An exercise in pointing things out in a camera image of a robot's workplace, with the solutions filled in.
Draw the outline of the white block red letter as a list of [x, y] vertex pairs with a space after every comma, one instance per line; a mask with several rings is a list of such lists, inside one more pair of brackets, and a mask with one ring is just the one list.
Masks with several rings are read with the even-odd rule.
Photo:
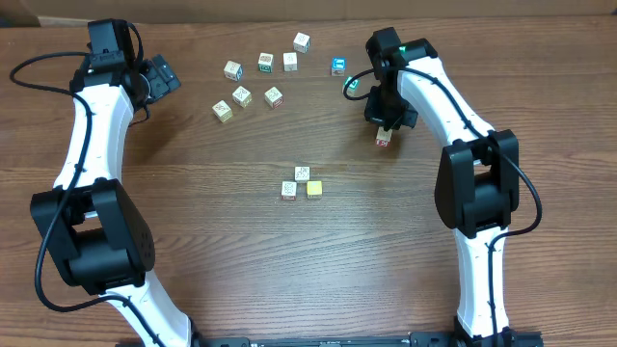
[[388, 147], [391, 141], [392, 130], [386, 130], [383, 126], [378, 128], [375, 144], [378, 147]]

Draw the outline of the white block elephant picture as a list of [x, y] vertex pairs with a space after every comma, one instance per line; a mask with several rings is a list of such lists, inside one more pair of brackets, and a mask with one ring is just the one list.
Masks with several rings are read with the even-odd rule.
[[298, 183], [306, 183], [310, 180], [310, 167], [295, 167], [294, 179]]

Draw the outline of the yellow K block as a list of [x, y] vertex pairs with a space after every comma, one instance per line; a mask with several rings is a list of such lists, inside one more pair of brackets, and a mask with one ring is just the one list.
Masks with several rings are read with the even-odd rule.
[[310, 200], [322, 198], [323, 186], [320, 180], [310, 180], [307, 182], [307, 196]]

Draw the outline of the white block red trim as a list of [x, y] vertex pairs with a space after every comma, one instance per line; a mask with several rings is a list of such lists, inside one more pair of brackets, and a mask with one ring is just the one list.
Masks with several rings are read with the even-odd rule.
[[281, 188], [282, 200], [296, 200], [297, 199], [297, 182], [296, 181], [283, 181]]

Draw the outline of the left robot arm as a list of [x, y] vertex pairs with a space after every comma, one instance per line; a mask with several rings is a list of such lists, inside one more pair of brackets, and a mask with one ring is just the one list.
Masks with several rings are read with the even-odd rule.
[[157, 278], [151, 231], [121, 185], [135, 113], [180, 82], [162, 56], [145, 58], [132, 23], [92, 21], [88, 31], [88, 49], [65, 91], [74, 103], [65, 164], [51, 190], [30, 204], [42, 238], [36, 293], [58, 312], [107, 302], [145, 346], [194, 346], [196, 328]]

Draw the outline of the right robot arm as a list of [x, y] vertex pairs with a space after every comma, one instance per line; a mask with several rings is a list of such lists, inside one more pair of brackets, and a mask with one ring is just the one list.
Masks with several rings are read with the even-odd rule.
[[388, 133], [423, 120], [442, 146], [435, 204], [457, 246], [460, 299], [451, 346], [521, 346], [504, 306], [503, 250], [520, 201], [519, 143], [477, 116], [426, 39], [402, 42], [394, 28], [365, 50], [378, 85], [364, 117]]

